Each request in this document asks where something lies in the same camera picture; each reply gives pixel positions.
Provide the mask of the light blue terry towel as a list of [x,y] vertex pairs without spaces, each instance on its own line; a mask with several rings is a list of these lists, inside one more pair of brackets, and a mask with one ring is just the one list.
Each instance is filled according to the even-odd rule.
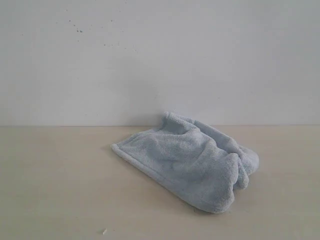
[[125,161],[191,206],[223,213],[259,167],[259,157],[232,137],[166,112],[162,124],[112,145]]

